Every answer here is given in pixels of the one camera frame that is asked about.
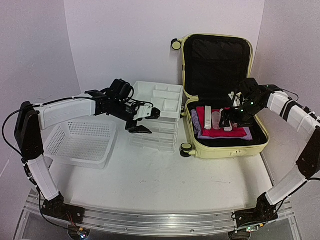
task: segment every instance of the suitcase lid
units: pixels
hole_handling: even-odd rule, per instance
[[[252,45],[233,36],[192,34],[182,41],[182,76],[191,99],[228,96],[249,77]]]

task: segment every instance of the metal frame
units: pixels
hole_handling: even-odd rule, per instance
[[[261,154],[272,185],[274,179],[269,166]],[[150,213],[129,212],[109,209],[85,207],[83,223],[80,227],[110,232],[114,234],[127,234],[136,236],[157,237],[190,237],[214,235],[232,232],[236,229],[236,222],[232,219],[233,210],[192,213]],[[21,239],[30,213],[39,215],[39,194],[31,190],[23,208],[14,239]],[[48,219],[68,224],[56,218]],[[294,240],[300,240],[301,235],[296,217],[289,200],[286,200],[278,212],[278,219],[288,219]]]

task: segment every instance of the purple cloth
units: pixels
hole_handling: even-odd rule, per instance
[[[197,111],[195,109],[191,110],[191,118],[192,122],[194,125],[194,133],[197,134],[198,139],[208,139],[208,140],[214,140],[214,139],[242,139],[246,141],[252,141],[252,134],[250,132],[249,127],[244,127],[244,131],[246,132],[246,136],[243,137],[225,137],[225,136],[220,136],[220,137],[211,137],[211,136],[202,136],[201,135],[201,125],[199,122],[199,117],[197,114]]]

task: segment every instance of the white plastic drawer unit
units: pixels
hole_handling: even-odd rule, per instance
[[[154,107],[161,111],[161,117],[180,118],[183,86],[137,81],[133,88],[133,98],[153,103]]]
[[[178,138],[183,86],[137,81],[133,88],[134,99],[153,103],[161,114],[158,119],[143,119],[139,122],[139,125],[151,130],[152,134],[131,134],[130,144],[173,153]]]

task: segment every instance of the white backdrop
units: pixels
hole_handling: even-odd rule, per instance
[[[65,0],[70,45],[82,91],[115,78],[182,84],[171,40],[191,33],[234,35],[256,49],[264,0]]]

